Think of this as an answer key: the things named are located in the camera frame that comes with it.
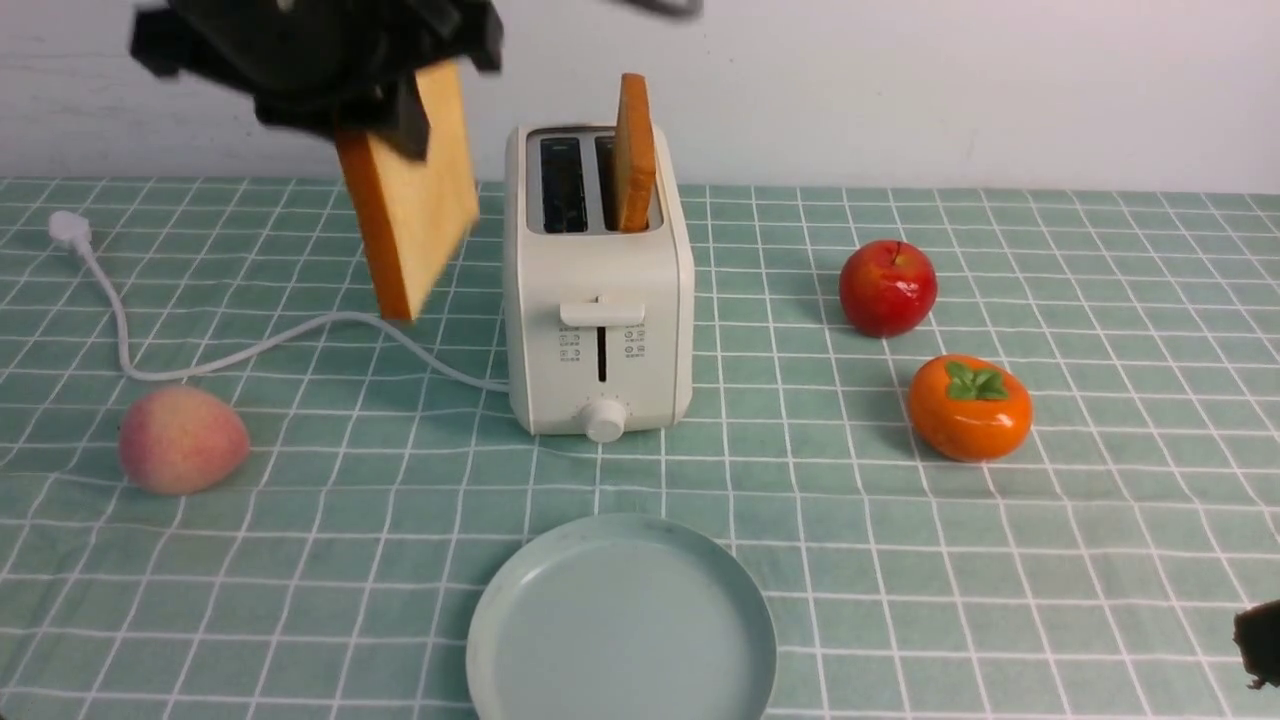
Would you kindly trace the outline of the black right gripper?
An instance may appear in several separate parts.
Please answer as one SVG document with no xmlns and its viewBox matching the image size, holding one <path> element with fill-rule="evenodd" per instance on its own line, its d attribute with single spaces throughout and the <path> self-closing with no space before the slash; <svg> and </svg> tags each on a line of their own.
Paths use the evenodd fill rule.
<svg viewBox="0 0 1280 720">
<path fill-rule="evenodd" d="M 1238 647 L 1245 673 L 1252 678 L 1248 688 L 1279 687 L 1279 601 L 1272 600 L 1236 614 L 1233 619 L 1233 642 Z"/>
</svg>

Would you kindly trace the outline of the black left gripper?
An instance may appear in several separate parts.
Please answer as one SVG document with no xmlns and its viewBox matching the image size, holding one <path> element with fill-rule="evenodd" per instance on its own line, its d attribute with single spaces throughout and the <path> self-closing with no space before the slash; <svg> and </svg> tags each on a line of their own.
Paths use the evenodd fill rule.
<svg viewBox="0 0 1280 720">
<path fill-rule="evenodd" d="M 425 161 L 417 73 L 461 58 L 499 70 L 503 40 L 489 1 L 161 1 L 134 12 L 129 54 L 251 97 L 265 124 L 371 133 Z"/>
</svg>

